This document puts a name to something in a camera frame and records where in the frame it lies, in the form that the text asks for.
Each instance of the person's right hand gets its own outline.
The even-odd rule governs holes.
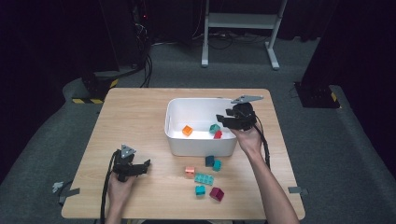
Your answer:
[[[230,129],[230,131],[235,134],[236,139],[238,139],[239,146],[248,156],[258,154],[262,156],[262,139],[259,132],[257,132],[254,127],[247,131],[235,129]]]

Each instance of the teal block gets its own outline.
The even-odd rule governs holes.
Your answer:
[[[218,124],[212,124],[209,128],[210,133],[215,133],[220,130],[220,126]]]
[[[195,187],[195,194],[197,196],[201,196],[201,195],[205,195],[205,186],[201,185],[201,186],[196,186]]]
[[[213,170],[214,171],[219,171],[221,169],[221,161],[215,161],[213,164]]]
[[[198,183],[203,183],[207,185],[213,185],[213,176],[212,175],[204,175],[204,174],[196,174],[194,181]]]

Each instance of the white plastic bin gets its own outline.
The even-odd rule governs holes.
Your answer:
[[[176,98],[170,101],[164,130],[172,154],[193,157],[233,155],[236,137],[216,118],[217,114],[226,116],[225,109],[232,107],[231,99],[224,98]],[[209,132],[212,124],[220,126],[220,139],[214,139],[214,134]],[[189,136],[182,132],[186,125],[193,129]]]

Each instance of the human arm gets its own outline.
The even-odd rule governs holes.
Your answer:
[[[300,223],[285,191],[265,164],[262,140],[254,128],[247,131],[231,130],[247,155],[262,196],[262,206],[268,223]]]
[[[128,202],[132,184],[136,176],[129,176],[125,182],[117,179],[117,174],[111,173],[108,180],[108,199],[110,206],[107,212],[106,224],[120,224],[125,204]]]

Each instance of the silver bracket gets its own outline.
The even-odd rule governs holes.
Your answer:
[[[231,104],[244,104],[252,101],[262,100],[263,96],[250,96],[250,95],[242,95],[241,97],[234,99],[231,101]]]
[[[136,153],[136,150],[134,150],[131,147],[126,146],[125,144],[121,145],[121,157],[123,159],[131,156],[132,154]]]

